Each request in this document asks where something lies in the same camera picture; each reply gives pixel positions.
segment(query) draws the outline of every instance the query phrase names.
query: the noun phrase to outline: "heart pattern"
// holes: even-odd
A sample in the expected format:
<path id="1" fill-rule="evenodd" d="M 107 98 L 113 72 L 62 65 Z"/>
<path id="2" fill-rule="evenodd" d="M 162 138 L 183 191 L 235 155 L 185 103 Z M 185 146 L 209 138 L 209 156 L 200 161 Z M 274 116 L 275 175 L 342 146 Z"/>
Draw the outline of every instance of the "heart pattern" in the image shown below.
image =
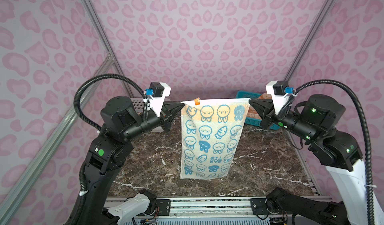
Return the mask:
<path id="1" fill-rule="evenodd" d="M 265 90 L 265 76 L 282 79 L 323 4 L 323 0 L 93 1 L 120 64 L 129 64 L 122 66 L 125 75 L 142 88 L 157 76 L 174 87 L 170 98 L 180 100 L 233 98 L 238 90 Z M 269 65 L 255 71 L 247 65 L 251 57 Z M 197 69 L 204 63 L 212 67 L 209 72 Z M 258 78 L 248 79 L 251 74 Z M 191 82 L 185 83 L 191 75 Z M 226 82 L 211 79 L 223 75 Z M 212 88 L 200 88 L 208 84 Z"/>
<path id="2" fill-rule="evenodd" d="M 384 0 L 338 0 L 324 21 L 311 47 L 291 80 L 294 87 L 314 79 L 333 79 L 348 85 L 357 94 L 365 115 L 372 143 L 373 183 L 380 203 L 384 202 L 384 39 L 382 20 Z M 298 18 L 301 23 L 304 16 Z M 297 102 L 315 93 L 335 98 L 346 107 L 337 128 L 354 136 L 364 154 L 364 140 L 356 109 L 349 96 L 331 85 L 317 85 L 300 92 Z M 329 173 L 308 150 L 300 151 L 312 172 L 320 192 L 336 202 L 340 194 Z"/>
<path id="3" fill-rule="evenodd" d="M 77 88 L 93 76 L 106 53 L 80 0 L 0 0 L 0 4 L 4 78 L 0 83 L 0 157 L 9 164 L 0 170 L 1 203 L 72 106 Z M 114 5 L 110 2 L 99 8 L 105 11 Z M 115 20 L 109 22 L 115 26 Z M 145 38 L 136 40 L 145 44 Z M 123 95 L 124 90 L 120 83 L 102 83 L 96 92 L 103 97 L 91 98 L 88 115 L 100 122 L 105 102 Z M 96 137 L 93 130 L 76 121 L 10 224 L 65 222 L 73 207 L 66 202 L 79 189 L 74 167 L 84 160 L 88 144 Z"/>

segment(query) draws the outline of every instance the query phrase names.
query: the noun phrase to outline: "leader arm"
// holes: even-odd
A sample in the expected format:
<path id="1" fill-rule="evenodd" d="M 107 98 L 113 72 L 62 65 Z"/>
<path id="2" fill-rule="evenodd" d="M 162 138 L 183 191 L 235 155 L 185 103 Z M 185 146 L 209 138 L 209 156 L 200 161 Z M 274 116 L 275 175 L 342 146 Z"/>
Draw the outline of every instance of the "leader arm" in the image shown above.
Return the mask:
<path id="1" fill-rule="evenodd" d="M 358 111 L 366 145 L 365 168 L 356 139 L 346 132 L 338 131 L 335 127 L 345 112 L 345 107 L 334 98 L 314 94 L 308 101 L 298 103 L 294 111 L 290 110 L 300 90 L 321 83 L 336 85 L 352 98 Z M 372 190 L 371 143 L 362 107 L 353 91 L 334 80 L 316 80 L 296 90 L 288 87 L 286 81 L 272 81 L 267 84 L 266 90 L 272 99 L 249 101 L 262 118 L 260 126 L 268 129 L 272 124 L 277 124 L 305 141 L 305 145 L 309 145 L 308 150 L 313 152 L 332 175 L 345 202 L 343 204 L 313 201 L 276 188 L 267 195 L 268 210 L 291 211 L 322 225 L 375 224 L 374 211 L 381 215 L 382 210 L 376 204 Z M 299 112 L 298 107 L 301 106 L 303 109 Z"/>
<path id="2" fill-rule="evenodd" d="M 133 81 L 117 74 L 104 74 L 103 78 L 117 78 L 128 82 L 134 88 L 139 88 Z M 89 84 L 101 80 L 100 76 L 85 82 L 78 90 L 84 92 Z M 66 224 L 106 225 L 125 224 L 134 216 L 144 213 L 152 214 L 155 210 L 156 195 L 149 191 L 140 191 L 135 197 L 111 210 L 104 208 L 109 189 L 127 156 L 133 150 L 131 141 L 143 133 L 161 126 L 166 132 L 171 128 L 171 122 L 176 114 L 184 107 L 183 103 L 164 102 L 169 96 L 170 87 L 165 83 L 151 83 L 150 89 L 142 93 L 144 108 L 138 115 L 132 100 L 126 96 L 110 99 L 101 110 L 104 124 L 98 127 L 86 117 L 79 108 L 81 94 L 76 93 L 74 106 L 77 113 L 87 123 L 99 131 L 92 141 L 84 163 L 79 172 L 80 193 L 73 211 Z"/>

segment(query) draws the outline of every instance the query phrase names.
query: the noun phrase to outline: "teal plastic basket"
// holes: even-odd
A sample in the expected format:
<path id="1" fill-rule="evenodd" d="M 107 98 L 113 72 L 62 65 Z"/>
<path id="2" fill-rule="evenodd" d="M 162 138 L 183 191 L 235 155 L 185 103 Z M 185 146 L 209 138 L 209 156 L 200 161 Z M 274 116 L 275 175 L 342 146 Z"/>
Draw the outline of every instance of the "teal plastic basket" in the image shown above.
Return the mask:
<path id="1" fill-rule="evenodd" d="M 236 98 L 252 98 L 252 99 L 256 99 L 258 97 L 260 97 L 261 94 L 260 93 L 253 93 L 253 92 L 246 92 L 246 91 L 238 91 L 237 94 L 236 94 Z M 256 119 L 256 118 L 250 118 L 250 117 L 247 117 L 245 119 L 245 124 L 249 124 L 249 125 L 253 125 L 253 126 L 260 126 L 260 122 L 261 120 L 259 119 Z M 276 125 L 276 124 L 273 124 L 270 129 L 272 130 L 277 130 L 279 129 L 280 126 L 279 125 Z"/>

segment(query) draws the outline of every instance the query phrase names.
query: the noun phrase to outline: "towel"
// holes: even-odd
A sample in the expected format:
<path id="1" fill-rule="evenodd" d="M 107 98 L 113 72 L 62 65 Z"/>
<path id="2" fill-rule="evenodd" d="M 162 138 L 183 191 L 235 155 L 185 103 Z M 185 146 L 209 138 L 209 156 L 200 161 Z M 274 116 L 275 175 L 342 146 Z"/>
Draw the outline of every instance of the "towel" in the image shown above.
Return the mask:
<path id="1" fill-rule="evenodd" d="M 187 101 L 181 110 L 181 179 L 228 174 L 243 130 L 249 98 Z"/>

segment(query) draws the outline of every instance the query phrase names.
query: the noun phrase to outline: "white plastic basket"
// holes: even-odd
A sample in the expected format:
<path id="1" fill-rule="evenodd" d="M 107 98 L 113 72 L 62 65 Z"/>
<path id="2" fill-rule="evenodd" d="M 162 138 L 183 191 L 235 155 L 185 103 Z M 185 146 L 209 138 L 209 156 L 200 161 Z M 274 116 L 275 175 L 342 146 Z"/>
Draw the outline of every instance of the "white plastic basket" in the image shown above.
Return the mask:
<path id="1" fill-rule="evenodd" d="M 137 113 L 143 112 L 144 108 L 144 101 L 143 98 L 131 98 L 133 107 L 135 108 L 135 111 Z M 163 132 L 163 128 L 161 126 L 158 126 L 152 130 L 152 132 Z"/>

